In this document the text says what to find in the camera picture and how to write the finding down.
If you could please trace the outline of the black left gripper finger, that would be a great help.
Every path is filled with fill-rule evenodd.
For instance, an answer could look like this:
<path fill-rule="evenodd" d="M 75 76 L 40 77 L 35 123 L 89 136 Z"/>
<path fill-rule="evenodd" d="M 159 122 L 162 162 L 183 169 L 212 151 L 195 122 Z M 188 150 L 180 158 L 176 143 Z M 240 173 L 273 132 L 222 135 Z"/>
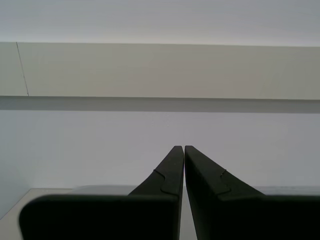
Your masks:
<path fill-rule="evenodd" d="M 187 145 L 185 181 L 199 240 L 317 240 L 320 198 L 266 195 Z"/>
<path fill-rule="evenodd" d="M 177 240 L 185 156 L 173 147 L 128 195 L 51 194 L 27 203 L 18 223 L 25 240 Z"/>

